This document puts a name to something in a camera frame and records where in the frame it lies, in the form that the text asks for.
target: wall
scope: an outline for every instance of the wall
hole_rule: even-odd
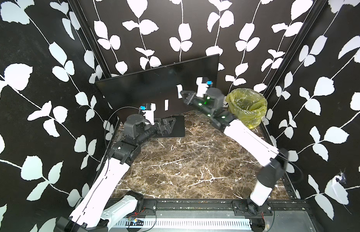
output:
[[[220,54],[217,87],[265,90],[312,0],[80,1],[111,73]]]
[[[0,1],[0,232],[53,231],[105,151],[110,109],[89,83],[103,75],[73,16],[66,2]]]
[[[360,0],[325,5],[268,105],[297,195],[326,231],[360,231]]]

